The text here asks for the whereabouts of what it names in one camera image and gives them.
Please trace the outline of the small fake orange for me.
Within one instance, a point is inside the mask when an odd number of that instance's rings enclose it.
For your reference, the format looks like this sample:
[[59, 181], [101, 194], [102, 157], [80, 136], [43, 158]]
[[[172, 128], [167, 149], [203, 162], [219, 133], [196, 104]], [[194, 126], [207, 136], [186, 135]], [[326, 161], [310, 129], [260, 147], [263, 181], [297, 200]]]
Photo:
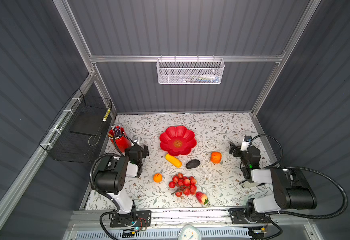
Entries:
[[153, 176], [153, 181], [154, 181], [155, 183], [160, 183], [160, 182], [162, 181], [162, 174], [160, 174], [160, 173], [155, 174], [155, 175]]

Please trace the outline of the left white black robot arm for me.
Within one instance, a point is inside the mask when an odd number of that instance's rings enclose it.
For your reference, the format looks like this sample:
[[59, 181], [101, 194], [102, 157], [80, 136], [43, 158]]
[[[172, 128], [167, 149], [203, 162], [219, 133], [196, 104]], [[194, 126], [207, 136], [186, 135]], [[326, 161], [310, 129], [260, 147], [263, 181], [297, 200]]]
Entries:
[[148, 146], [133, 145], [125, 150], [124, 156], [106, 153], [92, 163], [89, 173], [91, 188], [115, 205], [115, 214], [136, 219], [136, 205], [128, 197], [124, 184], [127, 178], [140, 177], [143, 159], [148, 156]]

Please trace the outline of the yellow fake corn cob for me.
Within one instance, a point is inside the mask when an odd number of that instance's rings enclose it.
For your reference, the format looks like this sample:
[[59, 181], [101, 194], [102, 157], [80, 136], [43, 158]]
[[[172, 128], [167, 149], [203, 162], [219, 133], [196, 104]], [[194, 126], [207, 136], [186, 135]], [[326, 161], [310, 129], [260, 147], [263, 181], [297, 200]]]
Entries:
[[183, 166], [183, 163], [182, 163], [179, 159], [177, 159], [176, 157], [173, 157], [173, 156], [171, 156], [171, 155], [169, 155], [169, 154], [167, 154], [167, 155], [165, 156], [165, 159], [166, 159], [169, 163], [171, 163], [172, 165], [174, 165], [176, 168], [181, 168], [181, 167]]

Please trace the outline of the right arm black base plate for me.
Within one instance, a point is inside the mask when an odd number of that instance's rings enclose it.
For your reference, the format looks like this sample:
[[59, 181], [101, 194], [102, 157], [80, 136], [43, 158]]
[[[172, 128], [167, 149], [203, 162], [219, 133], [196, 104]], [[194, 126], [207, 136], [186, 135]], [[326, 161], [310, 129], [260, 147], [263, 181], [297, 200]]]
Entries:
[[269, 224], [269, 219], [261, 213], [246, 210], [245, 208], [231, 208], [228, 210], [232, 224]]

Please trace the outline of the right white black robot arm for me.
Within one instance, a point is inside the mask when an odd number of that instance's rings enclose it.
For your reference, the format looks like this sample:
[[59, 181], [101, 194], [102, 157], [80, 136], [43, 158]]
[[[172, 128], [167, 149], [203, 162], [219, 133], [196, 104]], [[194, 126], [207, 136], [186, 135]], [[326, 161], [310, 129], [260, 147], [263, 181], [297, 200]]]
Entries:
[[[349, 198], [344, 188], [328, 175], [304, 167], [280, 167], [281, 158], [269, 166], [260, 167], [261, 151], [254, 146], [254, 140], [262, 135], [244, 136], [241, 145], [230, 143], [229, 153], [241, 160], [240, 170], [244, 176], [243, 183], [272, 185], [273, 193], [262, 198], [250, 198], [241, 209], [230, 209], [233, 219], [244, 218], [254, 224], [271, 215], [289, 215], [298, 218], [325, 220], [344, 213], [349, 205]], [[304, 172], [321, 176], [332, 183], [342, 196], [340, 208], [326, 215], [300, 214], [299, 210], [313, 210], [318, 205], [317, 197]]]

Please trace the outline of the dark fake avocado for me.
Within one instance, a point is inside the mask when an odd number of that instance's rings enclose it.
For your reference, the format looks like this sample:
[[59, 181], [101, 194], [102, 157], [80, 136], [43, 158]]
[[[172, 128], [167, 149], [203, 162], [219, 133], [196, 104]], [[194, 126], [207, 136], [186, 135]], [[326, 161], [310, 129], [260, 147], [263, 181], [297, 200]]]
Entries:
[[197, 159], [190, 160], [190, 161], [187, 162], [187, 164], [186, 164], [186, 169], [194, 169], [194, 168], [197, 168], [198, 166], [200, 166], [200, 164], [201, 164], [200, 160], [197, 160]]

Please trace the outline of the red fake grape bunch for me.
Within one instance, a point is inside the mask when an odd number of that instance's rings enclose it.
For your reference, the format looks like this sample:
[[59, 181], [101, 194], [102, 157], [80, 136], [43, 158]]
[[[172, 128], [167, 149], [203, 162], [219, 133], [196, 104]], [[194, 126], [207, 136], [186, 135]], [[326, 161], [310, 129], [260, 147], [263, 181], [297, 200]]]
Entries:
[[176, 197], [180, 198], [182, 196], [195, 195], [198, 190], [197, 183], [198, 181], [195, 177], [187, 177], [181, 173], [178, 173], [172, 177], [168, 187], [170, 190], [173, 190], [171, 195], [175, 195]]

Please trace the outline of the orange fake persimmon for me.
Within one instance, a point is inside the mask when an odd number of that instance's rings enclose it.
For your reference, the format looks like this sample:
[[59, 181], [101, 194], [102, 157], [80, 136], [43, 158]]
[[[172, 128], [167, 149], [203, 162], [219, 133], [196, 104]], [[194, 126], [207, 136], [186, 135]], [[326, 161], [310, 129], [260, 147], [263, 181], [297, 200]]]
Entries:
[[212, 152], [210, 161], [213, 164], [219, 164], [222, 161], [222, 154], [219, 152]]

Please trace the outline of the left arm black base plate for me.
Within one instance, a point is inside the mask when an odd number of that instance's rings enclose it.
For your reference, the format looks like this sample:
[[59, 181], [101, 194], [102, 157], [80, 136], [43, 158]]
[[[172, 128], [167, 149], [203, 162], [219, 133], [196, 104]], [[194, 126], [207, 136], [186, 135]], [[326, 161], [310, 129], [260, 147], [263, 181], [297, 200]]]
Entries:
[[111, 228], [124, 227], [149, 227], [151, 224], [151, 211], [137, 211], [130, 214], [112, 214], [110, 217]]

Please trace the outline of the red fake strawberry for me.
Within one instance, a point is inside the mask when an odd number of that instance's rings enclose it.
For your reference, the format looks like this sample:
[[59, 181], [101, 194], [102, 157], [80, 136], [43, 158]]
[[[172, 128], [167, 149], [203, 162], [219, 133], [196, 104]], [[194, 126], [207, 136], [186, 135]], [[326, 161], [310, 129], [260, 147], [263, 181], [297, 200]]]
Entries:
[[195, 196], [201, 205], [205, 206], [210, 204], [209, 198], [206, 194], [202, 192], [196, 192]]

